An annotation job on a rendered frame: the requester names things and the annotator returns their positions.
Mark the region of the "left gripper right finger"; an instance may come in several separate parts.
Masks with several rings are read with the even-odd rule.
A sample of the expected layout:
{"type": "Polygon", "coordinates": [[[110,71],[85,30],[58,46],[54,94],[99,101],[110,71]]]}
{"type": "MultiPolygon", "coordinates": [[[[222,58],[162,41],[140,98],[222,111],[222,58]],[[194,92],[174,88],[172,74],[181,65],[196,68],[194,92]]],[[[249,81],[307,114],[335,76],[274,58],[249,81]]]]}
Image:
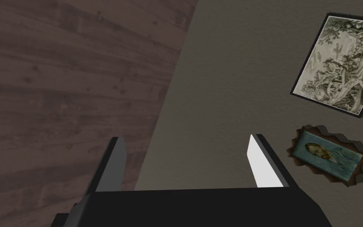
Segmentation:
{"type": "Polygon", "coordinates": [[[298,187],[262,134],[250,135],[246,155],[258,188],[298,187]]]}

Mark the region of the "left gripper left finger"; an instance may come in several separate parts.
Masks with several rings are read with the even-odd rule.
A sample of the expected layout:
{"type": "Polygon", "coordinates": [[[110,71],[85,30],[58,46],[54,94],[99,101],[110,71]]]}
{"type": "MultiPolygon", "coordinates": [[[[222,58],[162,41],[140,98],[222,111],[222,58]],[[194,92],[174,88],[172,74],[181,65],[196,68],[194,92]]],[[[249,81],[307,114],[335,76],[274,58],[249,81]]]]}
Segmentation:
{"type": "Polygon", "coordinates": [[[123,137],[112,137],[99,165],[88,184],[85,195],[94,192],[117,192],[121,190],[127,160],[123,137]]]}

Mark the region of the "ornate-framed portrait picture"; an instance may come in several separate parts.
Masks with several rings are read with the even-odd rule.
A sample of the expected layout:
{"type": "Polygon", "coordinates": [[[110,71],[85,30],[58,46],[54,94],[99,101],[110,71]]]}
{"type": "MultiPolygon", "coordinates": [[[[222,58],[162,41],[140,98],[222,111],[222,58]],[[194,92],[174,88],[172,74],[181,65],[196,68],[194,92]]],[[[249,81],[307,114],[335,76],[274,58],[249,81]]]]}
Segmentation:
{"type": "Polygon", "coordinates": [[[363,182],[363,143],[349,140],[340,133],[330,133],[323,125],[305,125],[287,149],[296,166],[306,166],[312,173],[347,187],[363,182]]]}

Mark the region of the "black-framed landscape picture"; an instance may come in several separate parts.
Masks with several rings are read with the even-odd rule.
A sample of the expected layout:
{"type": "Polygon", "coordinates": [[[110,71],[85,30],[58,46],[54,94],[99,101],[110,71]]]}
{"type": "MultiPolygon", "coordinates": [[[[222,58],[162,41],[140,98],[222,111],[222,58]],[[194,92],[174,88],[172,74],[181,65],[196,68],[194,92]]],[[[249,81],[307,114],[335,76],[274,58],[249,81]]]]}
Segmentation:
{"type": "Polygon", "coordinates": [[[363,16],[326,15],[291,95],[363,117],[363,16]]]}

